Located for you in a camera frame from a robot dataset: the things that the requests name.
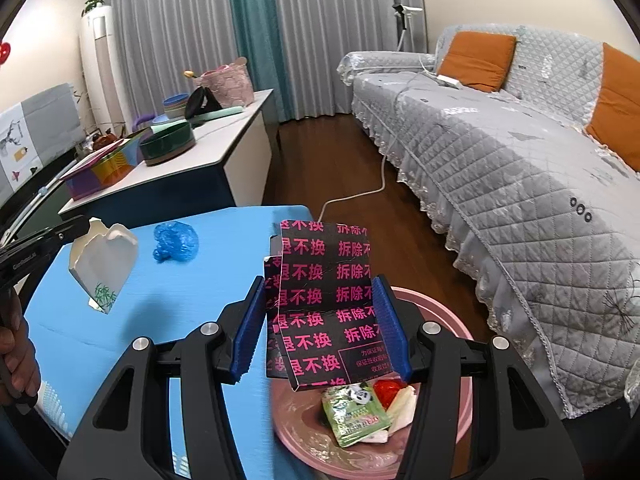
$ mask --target red decoration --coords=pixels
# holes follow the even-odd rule
[[[380,404],[382,404],[382,407],[385,410],[387,410],[388,407],[391,406],[391,403],[396,398],[396,395],[403,388],[406,388],[406,384],[398,379],[380,379],[373,385],[373,391],[375,391]]]
[[[0,44],[0,65],[9,59],[9,54],[11,54],[11,45],[8,43]]]

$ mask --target silver screw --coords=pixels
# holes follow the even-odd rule
[[[216,323],[205,323],[200,327],[200,333],[202,335],[214,335],[220,327]]]
[[[422,329],[427,333],[427,334],[431,334],[431,335],[436,335],[440,333],[440,330],[442,330],[442,327],[437,324],[435,321],[427,321],[423,326]]]
[[[139,337],[133,342],[134,350],[138,350],[138,351],[144,350],[148,346],[149,346],[149,339],[147,339],[146,337]]]
[[[501,336],[494,337],[492,343],[498,350],[506,350],[507,348],[509,348],[509,341]]]

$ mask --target teal curtain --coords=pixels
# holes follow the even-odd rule
[[[230,0],[240,56],[256,90],[273,88],[280,122],[293,117],[276,0]]]

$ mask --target orange cushion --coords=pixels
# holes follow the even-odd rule
[[[600,97],[587,132],[640,171],[640,62],[607,43]]]
[[[488,32],[459,32],[453,38],[438,75],[483,92],[497,92],[507,77],[516,37]]]

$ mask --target quilted sofa cover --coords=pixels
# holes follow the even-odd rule
[[[518,38],[503,90],[444,88],[424,73],[459,30]],[[353,113],[447,234],[456,267],[478,280],[489,326],[516,344],[561,415],[623,395],[634,410],[640,182],[584,133],[602,44],[523,25],[460,25],[444,31],[434,56],[408,54],[404,68],[401,56],[392,65],[384,57],[351,53],[341,63]],[[386,69],[368,71],[371,58]]]

